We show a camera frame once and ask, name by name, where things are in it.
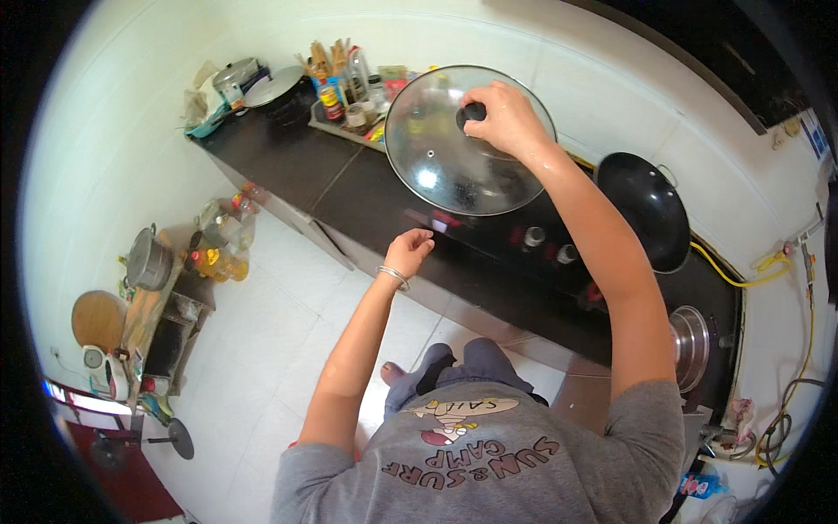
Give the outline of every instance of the black countertop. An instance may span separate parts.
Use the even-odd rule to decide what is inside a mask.
[[[307,122],[305,115],[281,126],[251,111],[228,119],[195,142],[245,178],[381,255],[393,238],[417,226],[413,216],[430,215],[435,209],[398,179],[384,153],[308,127]],[[575,298],[459,241],[439,234],[434,238],[437,246],[422,264],[422,277],[505,322],[610,366],[607,314],[580,309]],[[658,275],[658,282],[670,312],[692,305],[705,315],[713,332],[706,373],[711,380],[704,380],[688,400],[701,397],[708,407],[723,407],[735,348],[719,347],[719,339],[732,335],[738,341],[741,292],[694,252],[681,270]]]

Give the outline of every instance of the blue basket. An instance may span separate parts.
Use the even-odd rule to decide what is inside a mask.
[[[192,129],[184,129],[184,133],[196,138],[208,137],[210,133],[218,129],[218,127],[224,122],[223,119],[219,120],[218,117],[223,115],[226,111],[227,105],[221,104],[212,115],[207,117],[207,119],[201,123],[201,125],[193,127]]]

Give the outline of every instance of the person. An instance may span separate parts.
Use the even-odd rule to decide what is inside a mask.
[[[353,459],[361,398],[401,280],[379,272],[326,361],[298,444],[279,464],[276,522],[657,522],[670,508],[684,430],[669,323],[637,236],[551,141],[529,100],[492,81],[464,131],[514,155],[542,183],[608,304],[611,406],[604,436],[561,420],[498,346],[469,342],[462,366],[432,345],[418,371],[381,369],[385,421]],[[432,232],[398,236],[385,266],[410,278]]]

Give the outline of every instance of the white tiled floor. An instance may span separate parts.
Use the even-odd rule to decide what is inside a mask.
[[[251,274],[215,287],[216,310],[189,358],[181,396],[170,398],[194,459],[168,444],[142,448],[172,497],[202,524],[266,521],[279,456],[297,439],[323,363],[372,282],[266,212],[256,228]],[[478,336],[398,295],[378,364],[412,370],[434,342],[449,343],[459,359]],[[556,397],[564,373],[506,353],[537,393]],[[360,447],[381,424],[387,389],[374,373],[360,409]],[[146,417],[146,438],[164,434]]]

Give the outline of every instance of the wooden table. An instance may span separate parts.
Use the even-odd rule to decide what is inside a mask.
[[[127,350],[131,357],[125,362],[125,371],[130,388],[125,403],[133,412],[137,410],[142,374],[145,372],[142,369],[140,376],[137,377],[133,369],[134,358],[136,354],[139,354],[142,357],[142,367],[145,368],[160,320],[166,319],[180,324],[184,327],[184,333],[186,334],[185,340],[176,349],[177,354],[174,356],[173,365],[168,373],[168,394],[179,395],[180,379],[186,367],[189,353],[192,351],[195,339],[206,317],[212,311],[215,311],[211,299],[212,282],[208,278],[201,279],[184,271],[187,242],[185,238],[182,241],[173,241],[172,237],[167,230],[161,230],[158,234],[158,240],[173,252],[172,272],[168,281],[160,291],[137,288],[126,314],[122,349]],[[199,311],[198,319],[187,320],[183,318],[178,311],[177,300],[194,302]]]

